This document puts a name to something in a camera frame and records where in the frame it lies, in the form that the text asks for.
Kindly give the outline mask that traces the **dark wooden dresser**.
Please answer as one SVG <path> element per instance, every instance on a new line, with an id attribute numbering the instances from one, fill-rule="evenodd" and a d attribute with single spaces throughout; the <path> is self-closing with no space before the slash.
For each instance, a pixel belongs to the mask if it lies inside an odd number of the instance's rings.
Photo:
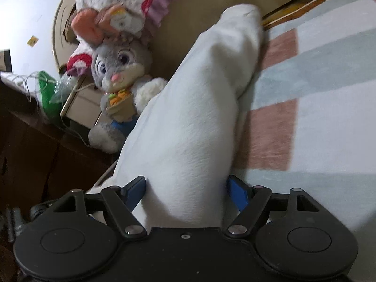
<path id="1" fill-rule="evenodd" d="M 13 241 L 30 208 L 89 189 L 117 158 L 90 148 L 60 110 L 1 83 L 1 281 L 17 279 Z"/>

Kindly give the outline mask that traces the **grey plush bunny toy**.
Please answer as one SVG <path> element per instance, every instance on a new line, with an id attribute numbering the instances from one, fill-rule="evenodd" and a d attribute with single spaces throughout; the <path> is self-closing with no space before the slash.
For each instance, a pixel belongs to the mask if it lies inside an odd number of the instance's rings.
<path id="1" fill-rule="evenodd" d="M 88 139 L 105 153 L 121 151 L 137 118 L 167 84 L 149 75 L 152 55 L 140 39 L 143 25 L 144 18 L 122 4 L 84 8 L 71 23 L 80 43 L 66 72 L 76 77 L 91 74 L 103 93 L 100 108 L 109 121 L 96 124 Z"/>

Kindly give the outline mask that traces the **white fleece hooded jacket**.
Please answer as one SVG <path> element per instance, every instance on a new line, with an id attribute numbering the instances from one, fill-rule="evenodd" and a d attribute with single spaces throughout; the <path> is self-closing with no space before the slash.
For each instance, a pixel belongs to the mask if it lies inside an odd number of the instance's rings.
<path id="1" fill-rule="evenodd" d="M 220 226 L 238 98 L 255 72 L 262 32 L 257 6 L 223 11 L 141 113 L 114 175 L 91 192 L 143 176 L 146 193 L 133 213 L 145 228 Z"/>

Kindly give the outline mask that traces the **cream bedside cabinet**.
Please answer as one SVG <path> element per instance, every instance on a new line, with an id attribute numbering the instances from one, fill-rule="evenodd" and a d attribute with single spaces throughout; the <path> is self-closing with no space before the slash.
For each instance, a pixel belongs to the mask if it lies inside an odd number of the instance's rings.
<path id="1" fill-rule="evenodd" d="M 91 76 L 80 77 L 61 110 L 61 117 L 67 117 L 89 129 L 98 123 L 110 123 L 110 119 L 100 109 L 102 95 Z"/>

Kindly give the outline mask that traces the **checkered pink grey rug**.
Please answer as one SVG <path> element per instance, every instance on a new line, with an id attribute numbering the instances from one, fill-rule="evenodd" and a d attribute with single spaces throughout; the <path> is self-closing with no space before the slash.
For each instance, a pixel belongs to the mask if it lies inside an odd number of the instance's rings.
<path id="1" fill-rule="evenodd" d="M 375 280 L 375 0 L 327 0 L 262 32 L 229 174 L 307 191 L 356 236 L 351 278 Z"/>

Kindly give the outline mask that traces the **green white plastic bag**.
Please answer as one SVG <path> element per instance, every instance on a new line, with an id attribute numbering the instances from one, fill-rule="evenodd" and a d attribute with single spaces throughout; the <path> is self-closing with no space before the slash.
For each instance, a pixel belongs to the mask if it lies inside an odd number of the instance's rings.
<path id="1" fill-rule="evenodd" d="M 63 106 L 75 85 L 75 80 L 71 80 L 67 74 L 63 74 L 56 80 L 45 71 L 39 71 L 37 79 L 43 115 L 49 122 L 58 123 L 61 120 L 60 113 Z"/>

